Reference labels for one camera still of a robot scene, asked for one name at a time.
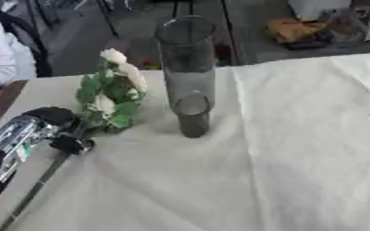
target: metal rod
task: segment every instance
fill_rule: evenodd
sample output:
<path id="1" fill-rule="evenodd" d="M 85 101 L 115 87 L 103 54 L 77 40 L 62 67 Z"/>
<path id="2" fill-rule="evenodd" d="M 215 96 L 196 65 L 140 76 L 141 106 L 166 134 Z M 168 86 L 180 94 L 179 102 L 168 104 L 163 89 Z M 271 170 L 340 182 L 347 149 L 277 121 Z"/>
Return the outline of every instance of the metal rod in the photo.
<path id="1" fill-rule="evenodd" d="M 194 10 L 193 0 L 190 0 L 190 15 L 193 15 L 193 10 Z"/>
<path id="2" fill-rule="evenodd" d="M 178 0 L 174 1 L 174 8 L 172 9 L 172 18 L 176 18 L 178 14 Z"/>
<path id="3" fill-rule="evenodd" d="M 111 30 L 111 33 L 115 36 L 118 37 L 118 33 L 116 32 L 115 26 L 112 24 L 111 19 L 109 18 L 107 9 L 106 9 L 106 4 L 105 0 L 97 0 L 97 4 L 99 9 L 101 10 L 102 15 L 104 16 L 104 19 L 106 21 L 106 24 L 108 25 L 109 29 Z"/>
<path id="4" fill-rule="evenodd" d="M 31 18 L 32 26 L 35 29 L 35 31 L 39 34 L 38 24 L 36 23 L 35 13 L 33 12 L 31 0 L 26 0 L 25 2 L 26 2 L 26 8 L 28 10 L 28 15 Z"/>
<path id="5" fill-rule="evenodd" d="M 89 130 L 86 128 L 84 123 L 80 123 L 75 131 L 71 134 L 77 138 L 84 138 L 91 135 Z M 0 231 L 6 231 L 14 221 L 25 211 L 25 209 L 31 204 L 36 195 L 42 190 L 43 186 L 49 181 L 49 179 L 56 173 L 56 171 L 63 165 L 63 163 L 71 156 L 71 153 L 59 152 L 56 160 L 51 164 L 46 172 L 36 181 L 35 185 L 29 190 L 26 196 L 11 212 L 5 222 L 0 226 Z"/>
<path id="6" fill-rule="evenodd" d="M 43 11 L 41 3 L 39 3 L 38 0 L 33 0 L 33 1 L 36 5 L 36 9 L 38 10 L 38 13 L 41 16 L 41 19 L 43 20 L 43 22 L 46 24 L 47 27 L 49 27 L 50 29 L 53 29 L 53 24 L 51 23 L 49 18 L 46 16 L 46 13 Z"/>
<path id="7" fill-rule="evenodd" d="M 236 42 L 235 42 L 234 34 L 233 34 L 233 24 L 231 23 L 230 16 L 228 14 L 227 3 L 226 3 L 226 0 L 220 0 L 220 1 L 221 1 L 221 5 L 223 7 L 223 12 L 225 14 L 225 19 L 226 19 L 226 23 L 227 23 L 227 30 L 228 30 L 228 33 L 230 35 L 230 41 L 231 41 L 231 46 L 233 47 L 233 52 L 234 52 L 235 59 L 236 59 L 236 65 L 241 65 L 241 60 L 238 56 L 238 50 L 236 48 Z"/>
<path id="8" fill-rule="evenodd" d="M 22 201 L 15 207 L 11 215 L 9 215 L 5 222 L 0 226 L 0 231 L 7 230 L 14 223 L 14 221 L 25 211 L 28 205 L 41 191 L 44 184 L 54 175 L 54 173 L 56 173 L 57 169 L 59 169 L 70 156 L 71 154 L 62 152 L 57 156 L 56 160 L 51 164 L 51 167 L 43 173 L 33 188 L 29 190 L 28 194 L 26 194 Z"/>

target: person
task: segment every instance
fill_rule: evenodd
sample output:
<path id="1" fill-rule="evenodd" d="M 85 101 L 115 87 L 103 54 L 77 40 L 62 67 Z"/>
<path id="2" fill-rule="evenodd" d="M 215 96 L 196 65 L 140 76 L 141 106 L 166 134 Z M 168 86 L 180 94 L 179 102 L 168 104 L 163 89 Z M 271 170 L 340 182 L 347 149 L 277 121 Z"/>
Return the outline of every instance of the person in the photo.
<path id="1" fill-rule="evenodd" d="M 21 44 L 16 35 L 0 10 L 0 88 L 16 80 L 36 78 L 31 50 Z"/>

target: chair leg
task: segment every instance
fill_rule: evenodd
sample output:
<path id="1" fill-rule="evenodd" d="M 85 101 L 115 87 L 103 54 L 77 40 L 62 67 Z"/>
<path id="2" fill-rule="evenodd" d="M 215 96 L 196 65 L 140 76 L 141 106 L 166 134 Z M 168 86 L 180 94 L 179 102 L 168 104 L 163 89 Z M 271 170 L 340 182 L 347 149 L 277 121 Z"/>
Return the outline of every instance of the chair leg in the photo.
<path id="1" fill-rule="evenodd" d="M 99 9 L 101 10 L 102 15 L 105 18 L 106 24 L 108 25 L 109 29 L 111 30 L 111 33 L 115 36 L 118 37 L 118 33 L 116 32 L 115 26 L 112 24 L 111 19 L 109 18 L 109 15 L 107 13 L 107 6 L 105 3 L 105 0 L 97 0 L 97 4 Z"/>
<path id="2" fill-rule="evenodd" d="M 39 34 L 38 24 L 36 23 L 35 14 L 33 12 L 33 7 L 32 7 L 31 0 L 26 1 L 26 8 L 28 10 L 28 15 L 30 17 L 31 24 L 32 24 L 34 30 Z"/>
<path id="3" fill-rule="evenodd" d="M 79 15 L 83 16 L 84 14 L 79 10 L 83 5 L 87 4 L 88 0 L 81 0 L 76 6 L 74 6 L 74 11 Z"/>
<path id="4" fill-rule="evenodd" d="M 41 4 L 39 3 L 39 1 L 34 0 L 34 3 L 35 3 L 36 9 L 38 10 L 38 13 L 41 16 L 41 19 L 43 20 L 43 22 L 46 24 L 47 27 L 49 27 L 50 29 L 53 29 L 53 24 L 51 23 L 49 18 L 46 16 L 46 13 L 43 11 L 43 8 Z"/>

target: yellow object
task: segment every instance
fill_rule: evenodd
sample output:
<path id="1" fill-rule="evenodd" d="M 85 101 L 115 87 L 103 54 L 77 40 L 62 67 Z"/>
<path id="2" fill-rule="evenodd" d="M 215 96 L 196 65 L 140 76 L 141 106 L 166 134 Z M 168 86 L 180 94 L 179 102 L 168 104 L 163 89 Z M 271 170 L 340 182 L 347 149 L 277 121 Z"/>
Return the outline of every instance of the yellow object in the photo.
<path id="1" fill-rule="evenodd" d="M 325 23 L 302 23 L 292 18 L 273 19 L 266 24 L 269 33 L 279 43 L 295 42 L 299 38 L 326 27 Z"/>

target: flower bouquet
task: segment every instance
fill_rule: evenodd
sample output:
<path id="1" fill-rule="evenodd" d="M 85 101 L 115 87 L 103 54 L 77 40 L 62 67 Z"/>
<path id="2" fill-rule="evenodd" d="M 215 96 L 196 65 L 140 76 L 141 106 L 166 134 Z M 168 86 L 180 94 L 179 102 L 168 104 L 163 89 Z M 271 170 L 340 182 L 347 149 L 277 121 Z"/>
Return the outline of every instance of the flower bouquet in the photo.
<path id="1" fill-rule="evenodd" d="M 102 51 L 99 71 L 81 80 L 76 98 L 81 119 L 91 128 L 120 132 L 134 123 L 147 84 L 137 67 L 114 49 Z"/>

